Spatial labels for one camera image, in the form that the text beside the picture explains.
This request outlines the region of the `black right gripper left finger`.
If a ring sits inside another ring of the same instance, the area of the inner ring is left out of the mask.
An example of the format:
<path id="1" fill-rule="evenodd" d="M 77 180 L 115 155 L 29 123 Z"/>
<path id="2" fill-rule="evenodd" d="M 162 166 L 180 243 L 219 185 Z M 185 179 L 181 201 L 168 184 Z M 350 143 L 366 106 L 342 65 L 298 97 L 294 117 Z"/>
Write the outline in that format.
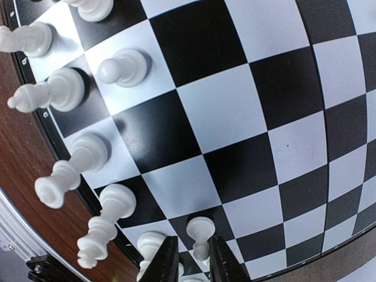
<path id="1" fill-rule="evenodd" d="M 143 282 L 177 282 L 179 252 L 177 236 L 167 236 L 142 276 Z"/>

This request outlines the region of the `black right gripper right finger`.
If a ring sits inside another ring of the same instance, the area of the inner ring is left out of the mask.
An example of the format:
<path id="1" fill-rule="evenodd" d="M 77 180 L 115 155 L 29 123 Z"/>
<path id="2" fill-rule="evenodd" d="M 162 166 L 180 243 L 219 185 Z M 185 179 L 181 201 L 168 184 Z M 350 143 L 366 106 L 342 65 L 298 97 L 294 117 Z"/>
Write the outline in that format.
<path id="1" fill-rule="evenodd" d="M 241 282 L 250 281 L 230 247 L 221 236 L 209 239 L 210 281 Z"/>

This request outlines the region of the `white chess piece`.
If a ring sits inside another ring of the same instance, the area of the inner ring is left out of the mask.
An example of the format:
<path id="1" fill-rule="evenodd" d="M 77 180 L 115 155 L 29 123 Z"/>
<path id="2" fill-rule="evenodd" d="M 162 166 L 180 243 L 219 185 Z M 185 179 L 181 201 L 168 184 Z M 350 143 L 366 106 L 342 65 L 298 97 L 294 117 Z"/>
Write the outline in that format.
<path id="1" fill-rule="evenodd" d="M 156 231 L 147 231 L 139 236 L 137 240 L 137 248 L 143 256 L 143 260 L 139 263 L 140 270 L 136 277 L 136 281 L 141 280 L 165 238 L 165 234 Z"/>
<path id="2" fill-rule="evenodd" d="M 87 235 L 77 240 L 78 264 L 85 269 L 94 268 L 108 256 L 107 245 L 117 236 L 116 222 L 130 217 L 136 208 L 136 197 L 126 186 L 110 184 L 99 196 L 102 209 L 99 216 L 88 221 Z"/>
<path id="3" fill-rule="evenodd" d="M 1 52 L 23 52 L 30 58 L 38 58 L 47 53 L 51 44 L 51 28 L 43 22 L 23 25 L 13 31 L 1 26 Z"/>
<path id="4" fill-rule="evenodd" d="M 79 187 L 82 173 L 97 172 L 105 166 L 110 149 L 103 137 L 89 132 L 74 139 L 70 156 L 55 162 L 49 176 L 35 181 L 39 200 L 52 209 L 61 208 L 65 194 Z"/>

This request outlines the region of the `white chess pawn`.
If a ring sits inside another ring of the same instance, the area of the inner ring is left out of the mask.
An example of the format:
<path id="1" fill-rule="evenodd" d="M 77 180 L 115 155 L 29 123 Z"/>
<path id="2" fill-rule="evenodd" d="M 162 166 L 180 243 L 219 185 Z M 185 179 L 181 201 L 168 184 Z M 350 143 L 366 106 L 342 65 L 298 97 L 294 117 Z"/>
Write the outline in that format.
<path id="1" fill-rule="evenodd" d="M 79 106 L 84 94 L 82 76 L 72 68 L 60 68 L 46 81 L 20 86 L 8 99 L 7 105 L 22 113 L 49 106 L 60 112 L 69 112 Z"/>
<path id="2" fill-rule="evenodd" d="M 207 242 L 216 231 L 214 222 L 208 217 L 195 217 L 186 227 L 186 233 L 194 240 L 193 256 L 196 260 L 205 261 L 209 258 L 210 247 Z"/>

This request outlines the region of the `black white chess board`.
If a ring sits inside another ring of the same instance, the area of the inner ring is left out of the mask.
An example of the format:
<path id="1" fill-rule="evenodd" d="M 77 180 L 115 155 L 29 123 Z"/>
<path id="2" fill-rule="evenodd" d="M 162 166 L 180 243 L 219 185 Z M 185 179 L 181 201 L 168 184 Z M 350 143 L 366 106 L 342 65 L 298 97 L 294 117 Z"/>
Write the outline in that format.
<path id="1" fill-rule="evenodd" d="M 212 219 L 253 280 L 290 271 L 375 227 L 374 1 L 114 1 L 100 22 L 63 1 L 2 1 L 10 30 L 52 31 L 41 58 L 1 54 L 1 84 L 46 81 L 60 68 L 83 78 L 69 112 L 21 113 L 1 93 L 1 187 L 31 225 L 77 239 L 112 183 L 133 191 L 135 212 L 114 245 L 134 265 L 138 237 L 179 239 L 185 277 L 208 280 L 186 233 Z M 140 51 L 147 77 L 123 88 L 99 80 L 101 62 Z M 59 209 L 35 181 L 69 160 L 74 139 L 103 137 L 105 166 L 81 174 Z"/>

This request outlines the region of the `white rook corner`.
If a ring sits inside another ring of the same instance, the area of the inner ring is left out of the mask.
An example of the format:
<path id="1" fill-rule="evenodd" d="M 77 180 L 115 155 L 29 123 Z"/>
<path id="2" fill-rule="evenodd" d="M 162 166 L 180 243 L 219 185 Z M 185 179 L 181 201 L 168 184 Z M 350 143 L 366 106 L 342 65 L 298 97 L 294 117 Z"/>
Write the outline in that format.
<path id="1" fill-rule="evenodd" d="M 64 0 L 63 2 L 77 8 L 79 16 L 88 22 L 104 20 L 114 6 L 114 0 Z"/>

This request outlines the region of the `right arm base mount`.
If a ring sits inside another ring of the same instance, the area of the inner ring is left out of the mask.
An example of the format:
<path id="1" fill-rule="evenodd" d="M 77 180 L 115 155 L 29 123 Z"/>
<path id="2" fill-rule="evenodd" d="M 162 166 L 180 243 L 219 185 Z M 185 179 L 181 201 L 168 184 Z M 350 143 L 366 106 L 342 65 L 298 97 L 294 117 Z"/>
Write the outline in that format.
<path id="1" fill-rule="evenodd" d="M 34 282 L 83 281 L 51 255 L 32 257 L 26 262 L 30 269 L 27 278 Z"/>

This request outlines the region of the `front aluminium rail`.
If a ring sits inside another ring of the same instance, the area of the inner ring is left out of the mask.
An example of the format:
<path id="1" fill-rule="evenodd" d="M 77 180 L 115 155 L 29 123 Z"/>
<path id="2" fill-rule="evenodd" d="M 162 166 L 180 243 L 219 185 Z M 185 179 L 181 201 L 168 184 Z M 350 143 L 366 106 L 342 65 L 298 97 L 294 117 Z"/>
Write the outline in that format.
<path id="1" fill-rule="evenodd" d="M 28 281 L 50 281 L 48 243 L 25 220 L 1 191 L 1 250 L 27 269 Z"/>

